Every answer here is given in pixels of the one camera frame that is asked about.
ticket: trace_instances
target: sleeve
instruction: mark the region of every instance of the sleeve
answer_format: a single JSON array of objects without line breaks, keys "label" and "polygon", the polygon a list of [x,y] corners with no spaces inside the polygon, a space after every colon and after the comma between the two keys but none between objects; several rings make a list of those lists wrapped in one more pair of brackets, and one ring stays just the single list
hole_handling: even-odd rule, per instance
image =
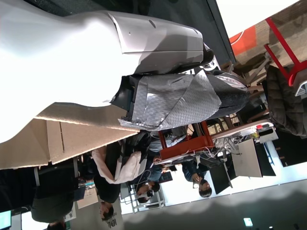
[{"label": "sleeve", "polygon": [[182,172],[187,181],[192,182],[192,175],[196,173],[196,167],[193,161],[186,161],[182,163]]}]

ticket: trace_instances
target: red metal frame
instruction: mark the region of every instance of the red metal frame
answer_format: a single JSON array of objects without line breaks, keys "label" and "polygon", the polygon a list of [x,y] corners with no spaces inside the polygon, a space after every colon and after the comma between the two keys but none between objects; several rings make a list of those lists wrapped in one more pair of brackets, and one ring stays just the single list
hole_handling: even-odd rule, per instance
[{"label": "red metal frame", "polygon": [[159,131],[159,137],[162,144],[162,150],[160,151],[161,159],[166,160],[190,152],[205,150],[206,147],[213,148],[214,143],[210,136],[207,123],[203,121],[201,125],[205,133],[204,136],[188,139],[169,148],[166,145],[163,133]]},{"label": "red metal frame", "polygon": [[287,71],[283,68],[281,63],[278,61],[277,57],[272,52],[272,50],[270,49],[268,44],[264,45],[264,47],[267,50],[267,52],[270,54],[270,56],[272,57],[273,61],[276,63],[276,65],[279,68],[279,70],[282,72],[282,74],[288,80],[289,86],[293,86],[293,82],[295,80],[296,74],[298,72],[304,70],[304,69],[307,69],[307,60],[303,61],[303,62],[300,62],[297,59],[297,57],[295,56],[295,54],[293,53],[293,51],[290,48],[290,46],[287,44],[286,40],[283,38],[282,34],[279,32],[279,30],[275,26],[275,24],[272,21],[272,19],[271,18],[267,18],[266,21],[267,21],[268,25],[270,26],[270,28],[272,29],[273,33],[276,35],[277,39],[282,44],[283,48],[285,49],[285,51],[287,52],[287,54],[289,55],[289,57],[291,58],[291,60],[294,63],[294,67],[291,69],[291,71],[289,73],[287,73]]}]

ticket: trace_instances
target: gray fabric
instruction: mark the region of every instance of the gray fabric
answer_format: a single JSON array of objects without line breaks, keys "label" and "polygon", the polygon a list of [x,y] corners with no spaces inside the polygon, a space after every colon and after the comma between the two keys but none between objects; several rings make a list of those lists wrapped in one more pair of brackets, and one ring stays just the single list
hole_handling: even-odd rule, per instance
[{"label": "gray fabric", "polygon": [[204,121],[220,104],[203,70],[196,75],[146,76],[138,85],[132,121],[119,122],[148,131],[170,129]]},{"label": "gray fabric", "polygon": [[296,136],[306,136],[304,128],[304,108],[300,97],[295,97],[293,89],[276,67],[267,70],[268,107],[275,126]]}]

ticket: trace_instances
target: cardboard box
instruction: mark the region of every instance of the cardboard box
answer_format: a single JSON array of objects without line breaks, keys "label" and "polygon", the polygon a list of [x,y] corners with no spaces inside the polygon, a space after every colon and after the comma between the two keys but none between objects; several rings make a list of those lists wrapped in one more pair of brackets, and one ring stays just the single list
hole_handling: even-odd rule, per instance
[{"label": "cardboard box", "polygon": [[56,164],[133,136],[139,130],[121,127],[117,120],[125,114],[115,106],[96,112],[78,106],[48,108],[0,144],[0,169]]}]

